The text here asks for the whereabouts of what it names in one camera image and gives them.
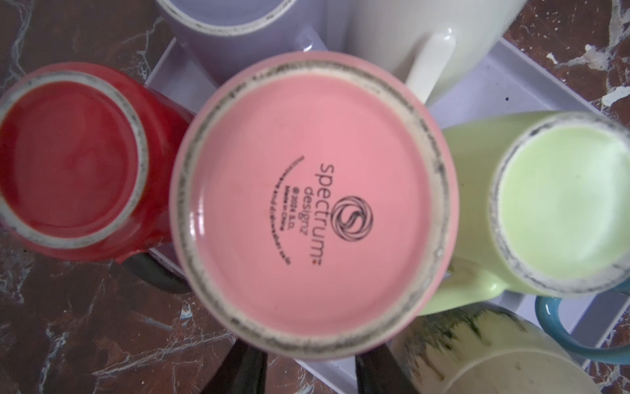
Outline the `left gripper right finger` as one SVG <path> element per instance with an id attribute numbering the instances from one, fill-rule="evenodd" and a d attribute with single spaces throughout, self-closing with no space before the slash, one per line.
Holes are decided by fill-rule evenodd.
<path id="1" fill-rule="evenodd" d="M 360 394 L 418 394 L 386 345 L 355 357 Z"/>

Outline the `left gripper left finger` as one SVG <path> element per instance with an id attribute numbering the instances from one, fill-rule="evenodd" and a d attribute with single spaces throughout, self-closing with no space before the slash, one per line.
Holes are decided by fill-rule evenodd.
<path id="1" fill-rule="evenodd" d="M 267 353 L 237 340 L 201 394 L 264 394 Z"/>

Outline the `red mug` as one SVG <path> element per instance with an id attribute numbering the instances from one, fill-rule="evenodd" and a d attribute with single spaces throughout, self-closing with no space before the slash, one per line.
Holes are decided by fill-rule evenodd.
<path id="1" fill-rule="evenodd" d="M 171 242 L 169 189 L 193 114 L 110 67 L 63 62 L 1 99 L 1 222 L 55 259 L 112 259 L 164 292 L 187 280 L 150 251 Z"/>

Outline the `pink patterned mug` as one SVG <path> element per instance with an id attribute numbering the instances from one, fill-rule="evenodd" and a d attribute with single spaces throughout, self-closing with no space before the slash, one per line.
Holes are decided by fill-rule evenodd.
<path id="1" fill-rule="evenodd" d="M 238 338 L 302 360 L 385 343 L 454 251 L 454 161 L 392 74 L 337 52 L 282 54 L 219 87 L 180 145 L 172 238 L 195 295 Z"/>

